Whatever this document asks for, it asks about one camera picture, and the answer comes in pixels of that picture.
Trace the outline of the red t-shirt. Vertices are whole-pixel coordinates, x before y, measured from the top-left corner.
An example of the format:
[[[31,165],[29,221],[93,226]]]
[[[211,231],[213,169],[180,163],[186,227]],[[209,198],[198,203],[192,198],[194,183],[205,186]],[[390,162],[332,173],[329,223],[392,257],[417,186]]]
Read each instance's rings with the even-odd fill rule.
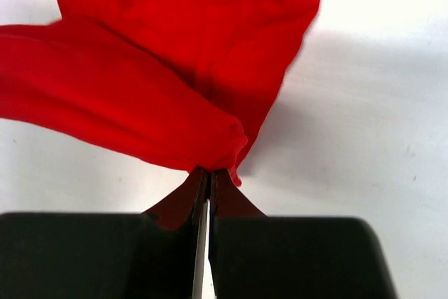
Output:
[[[57,0],[1,27],[1,116],[154,165],[237,168],[320,0]]]

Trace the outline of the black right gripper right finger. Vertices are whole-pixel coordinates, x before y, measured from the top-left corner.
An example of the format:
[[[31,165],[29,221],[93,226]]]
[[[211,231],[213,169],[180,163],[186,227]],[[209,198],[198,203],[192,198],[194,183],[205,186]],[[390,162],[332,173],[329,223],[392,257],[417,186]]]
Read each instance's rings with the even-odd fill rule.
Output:
[[[225,170],[210,182],[209,260],[217,298],[395,298],[379,240],[361,218],[275,217]]]

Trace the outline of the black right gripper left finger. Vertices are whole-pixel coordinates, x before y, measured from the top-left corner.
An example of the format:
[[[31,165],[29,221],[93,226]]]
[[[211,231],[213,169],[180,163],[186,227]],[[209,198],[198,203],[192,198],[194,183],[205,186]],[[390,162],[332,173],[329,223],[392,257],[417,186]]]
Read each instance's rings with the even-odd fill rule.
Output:
[[[200,298],[206,179],[140,214],[2,214],[1,297]]]

